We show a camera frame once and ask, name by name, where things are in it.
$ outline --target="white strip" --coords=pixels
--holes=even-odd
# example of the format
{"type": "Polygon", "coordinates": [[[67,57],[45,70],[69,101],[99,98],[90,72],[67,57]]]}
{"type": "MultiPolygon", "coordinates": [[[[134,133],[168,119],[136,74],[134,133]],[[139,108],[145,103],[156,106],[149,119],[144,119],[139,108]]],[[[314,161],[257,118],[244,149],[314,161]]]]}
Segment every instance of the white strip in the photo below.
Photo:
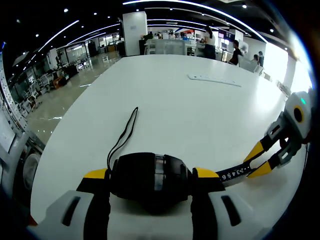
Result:
{"type": "Polygon", "coordinates": [[[66,26],[64,29],[62,29],[60,32],[58,32],[56,35],[54,35],[52,38],[49,39],[49,41],[47,41],[39,50],[38,52],[41,51],[41,49],[43,49],[48,43],[50,43],[52,41],[52,39],[54,39],[56,36],[58,36],[60,33],[62,33],[64,30],[66,30],[67,28],[71,27],[73,24],[76,24],[77,22],[79,22],[79,20],[71,23],[70,25],[66,26]]]}
{"type": "Polygon", "coordinates": [[[236,21],[237,23],[241,24],[242,26],[245,26],[247,29],[249,29],[250,31],[252,31],[253,33],[255,33],[259,38],[261,38],[265,43],[268,43],[268,41],[261,36],[261,34],[259,34],[256,30],[254,30],[252,27],[248,26],[247,24],[245,24],[244,22],[240,21],[239,19],[235,18],[234,16],[231,16],[223,11],[220,11],[218,9],[215,9],[213,7],[210,6],[206,6],[206,5],[202,5],[199,3],[195,3],[195,2],[191,2],[191,1],[183,1],[183,0],[135,0],[135,1],[127,1],[124,2],[123,5],[127,5],[127,4],[136,4],[136,3],[144,3],[144,2],[172,2],[172,3],[181,3],[181,4],[189,4],[189,5],[193,5],[193,6],[197,6],[200,8],[204,8],[204,9],[208,9],[210,11],[216,12],[218,14],[222,14],[234,21],[236,21]]]}
{"type": "MultiPolygon", "coordinates": [[[[196,25],[201,25],[201,26],[207,26],[205,24],[199,23],[199,22],[194,22],[194,21],[184,21],[184,20],[177,20],[177,19],[147,19],[147,21],[174,21],[174,22],[183,22],[183,23],[189,23],[189,24],[196,24],[196,25]]],[[[209,26],[211,29],[216,29],[219,30],[216,27],[209,26]]]]}
{"type": "Polygon", "coordinates": [[[95,38],[95,37],[97,37],[97,36],[103,35],[103,34],[106,34],[106,33],[103,32],[103,33],[100,33],[100,34],[98,34],[98,35],[94,35],[94,36],[92,36],[92,37],[87,38],[86,41],[89,40],[89,39],[93,39],[93,38],[95,38]]]}
{"type": "Polygon", "coordinates": [[[97,30],[95,30],[95,31],[89,32],[89,33],[87,33],[87,34],[85,34],[85,35],[83,35],[83,36],[81,36],[81,37],[78,37],[78,38],[76,38],[75,40],[69,42],[67,45],[72,44],[73,42],[77,41],[78,39],[81,39],[81,38],[83,38],[83,37],[85,37],[85,36],[88,36],[89,34],[93,34],[93,33],[97,32],[97,31],[102,30],[102,29],[111,28],[111,27],[114,27],[114,26],[117,26],[117,25],[120,25],[120,23],[117,23],[117,24],[114,24],[114,25],[110,25],[110,26],[106,26],[106,27],[97,29],[97,30]]]}
{"type": "Polygon", "coordinates": [[[182,26],[182,25],[171,25],[171,24],[148,24],[148,26],[172,26],[172,27],[181,27],[186,29],[196,29],[196,30],[205,32],[204,29],[193,27],[193,26],[182,26]]]}
{"type": "MultiPolygon", "coordinates": [[[[145,8],[144,8],[144,10],[149,10],[149,9],[170,9],[170,8],[169,8],[169,7],[145,7],[145,8]]],[[[202,14],[202,12],[199,12],[199,11],[193,11],[193,10],[183,9],[183,8],[176,8],[176,7],[175,7],[174,10],[186,11],[186,12],[191,12],[191,13],[195,13],[195,14],[202,14]]],[[[222,24],[227,25],[227,22],[226,22],[225,20],[222,20],[222,19],[220,19],[220,18],[218,18],[218,17],[212,16],[212,15],[209,15],[209,14],[206,14],[206,13],[205,13],[204,15],[207,16],[207,17],[210,17],[210,18],[212,18],[212,19],[214,19],[214,20],[216,20],[216,21],[219,22],[219,23],[222,23],[222,24]]],[[[236,25],[228,22],[228,28],[230,28],[230,26],[238,29],[240,32],[246,33],[246,31],[242,30],[240,27],[238,27],[238,26],[236,26],[236,25]]]]}

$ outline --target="ceiling light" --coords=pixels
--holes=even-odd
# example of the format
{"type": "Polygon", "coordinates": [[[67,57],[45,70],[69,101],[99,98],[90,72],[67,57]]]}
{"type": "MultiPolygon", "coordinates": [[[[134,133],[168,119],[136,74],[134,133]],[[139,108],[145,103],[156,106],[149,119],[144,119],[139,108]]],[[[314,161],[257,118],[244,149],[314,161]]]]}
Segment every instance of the ceiling light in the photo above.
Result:
{"type": "Polygon", "coordinates": [[[103,35],[103,34],[106,34],[106,33],[105,33],[105,32],[103,32],[103,33],[100,33],[100,34],[97,34],[97,35],[91,36],[91,37],[87,38],[87,39],[86,39],[86,41],[87,41],[87,40],[89,40],[89,39],[93,39],[93,38],[95,38],[95,37],[97,37],[97,36],[103,35]]]}
{"type": "Polygon", "coordinates": [[[80,48],[82,48],[82,46],[81,46],[81,45],[80,45],[80,46],[75,47],[73,50],[77,50],[77,49],[80,49],[80,48]]]}
{"type": "Polygon", "coordinates": [[[183,22],[183,23],[188,23],[188,24],[197,24],[197,25],[201,25],[201,26],[207,26],[205,24],[202,23],[198,23],[198,22],[194,22],[194,21],[184,21],[184,20],[177,20],[177,19],[147,19],[147,21],[169,21],[169,22],[183,22]]]}
{"type": "MultiPolygon", "coordinates": [[[[136,3],[143,3],[143,2],[158,2],[158,1],[157,0],[135,0],[135,1],[127,1],[127,2],[124,2],[122,4],[123,5],[127,5],[127,4],[136,4],[136,3]]],[[[218,14],[224,15],[224,16],[236,21],[237,23],[241,24],[242,26],[246,27],[251,32],[256,34],[260,39],[262,39],[265,43],[268,43],[268,41],[260,33],[258,33],[256,30],[254,30],[252,27],[248,26],[243,21],[240,21],[239,19],[235,18],[234,16],[231,16],[231,15],[229,15],[229,14],[227,14],[227,13],[221,11],[221,10],[218,10],[218,9],[215,9],[213,7],[206,6],[206,5],[203,5],[203,4],[191,2],[191,1],[181,1],[181,0],[162,0],[162,1],[163,2],[171,2],[171,3],[189,4],[189,5],[197,6],[197,7],[204,8],[204,9],[216,12],[218,14]]]]}
{"type": "Polygon", "coordinates": [[[87,33],[87,34],[85,34],[85,35],[83,35],[83,36],[80,36],[80,37],[76,38],[75,40],[69,42],[67,45],[72,44],[73,42],[75,42],[75,41],[77,41],[77,40],[79,40],[79,39],[81,39],[81,38],[83,38],[83,37],[85,37],[85,36],[88,36],[89,34],[93,34],[93,33],[95,33],[95,32],[98,32],[98,31],[102,30],[102,29],[107,29],[107,28],[110,28],[110,27],[118,26],[118,25],[120,25],[120,23],[117,23],[117,24],[114,24],[114,25],[110,25],[110,26],[106,26],[106,27],[97,29],[97,30],[95,30],[95,31],[89,32],[89,33],[87,33]]]}
{"type": "Polygon", "coordinates": [[[73,24],[76,24],[77,22],[79,22],[79,20],[74,21],[73,23],[71,23],[70,25],[66,26],[64,29],[62,29],[61,31],[59,31],[56,35],[54,35],[52,38],[50,38],[39,50],[38,52],[41,51],[41,49],[43,49],[48,43],[51,42],[52,39],[54,39],[56,36],[58,36],[60,33],[62,33],[64,30],[66,30],[67,28],[71,27],[73,24]]]}
{"type": "Polygon", "coordinates": [[[186,28],[186,29],[195,29],[195,30],[205,32],[204,29],[193,27],[193,26],[171,25],[171,24],[148,24],[148,26],[172,26],[172,27],[181,27],[181,28],[186,28]]]}

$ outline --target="white chair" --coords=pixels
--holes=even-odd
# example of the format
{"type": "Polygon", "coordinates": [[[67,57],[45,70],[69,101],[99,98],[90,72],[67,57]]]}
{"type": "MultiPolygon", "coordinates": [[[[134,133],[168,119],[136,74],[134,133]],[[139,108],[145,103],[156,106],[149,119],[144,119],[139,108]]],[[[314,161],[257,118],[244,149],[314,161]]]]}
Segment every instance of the white chair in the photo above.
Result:
{"type": "Polygon", "coordinates": [[[264,69],[262,66],[258,65],[258,66],[256,67],[256,69],[254,70],[254,72],[255,72],[256,74],[259,74],[259,76],[261,76],[262,73],[264,72],[264,70],[265,70],[265,69],[264,69]]]}
{"type": "Polygon", "coordinates": [[[257,67],[259,67],[256,61],[250,61],[249,59],[246,59],[241,55],[238,55],[238,64],[240,68],[245,69],[252,73],[255,72],[257,67]]]}
{"type": "Polygon", "coordinates": [[[39,96],[39,93],[36,90],[36,83],[35,82],[31,84],[30,92],[31,92],[31,96],[34,97],[34,99],[36,99],[39,96]]]}
{"type": "Polygon", "coordinates": [[[204,43],[197,42],[196,46],[195,46],[194,56],[204,57],[205,56],[205,53],[204,53],[205,46],[206,45],[204,43]]]}
{"type": "Polygon", "coordinates": [[[155,54],[186,55],[186,42],[184,40],[155,40],[155,54]]]}

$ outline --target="wall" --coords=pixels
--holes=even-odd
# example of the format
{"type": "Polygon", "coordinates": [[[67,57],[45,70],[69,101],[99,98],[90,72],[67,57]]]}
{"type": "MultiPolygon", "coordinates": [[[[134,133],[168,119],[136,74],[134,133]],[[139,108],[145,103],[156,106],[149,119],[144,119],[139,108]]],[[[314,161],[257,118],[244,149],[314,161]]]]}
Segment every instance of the wall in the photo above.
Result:
{"type": "Polygon", "coordinates": [[[141,35],[148,34],[146,12],[137,11],[123,14],[123,33],[126,55],[139,55],[141,35]]]}
{"type": "Polygon", "coordinates": [[[296,72],[296,64],[297,61],[294,60],[292,57],[288,56],[288,63],[286,65],[286,73],[283,80],[283,85],[286,86],[288,89],[291,88],[295,72],[296,72]]]}
{"type": "Polygon", "coordinates": [[[259,51],[262,51],[263,54],[265,55],[267,44],[264,41],[255,40],[253,38],[246,37],[246,36],[243,37],[243,41],[249,45],[249,50],[246,55],[248,59],[250,60],[254,59],[254,55],[255,54],[259,55],[259,51]]]}
{"type": "Polygon", "coordinates": [[[263,67],[264,72],[274,80],[284,82],[288,65],[288,52],[268,42],[265,47],[263,67]]]}
{"type": "Polygon", "coordinates": [[[310,76],[306,67],[300,62],[297,61],[295,65],[295,71],[293,76],[293,81],[291,85],[291,92],[308,92],[309,88],[312,88],[313,84],[311,82],[310,76]]]}

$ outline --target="white tabletop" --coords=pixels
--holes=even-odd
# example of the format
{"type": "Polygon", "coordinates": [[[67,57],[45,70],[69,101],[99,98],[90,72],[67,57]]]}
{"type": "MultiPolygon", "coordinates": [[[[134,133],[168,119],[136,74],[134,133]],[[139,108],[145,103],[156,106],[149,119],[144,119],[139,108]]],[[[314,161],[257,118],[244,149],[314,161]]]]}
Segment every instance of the white tabletop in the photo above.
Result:
{"type": "MultiPolygon", "coordinates": [[[[177,157],[190,170],[220,171],[242,163],[285,100],[272,82],[220,61],[182,55],[125,57],[88,87],[54,130],[35,174],[31,215],[39,223],[47,207],[75,190],[87,172],[106,168],[108,152],[136,106],[133,135],[114,158],[152,152],[177,157]],[[242,87],[190,80],[187,74],[234,80],[242,87]]],[[[301,149],[284,167],[229,189],[271,227],[295,194],[303,165],[301,149]]]]}

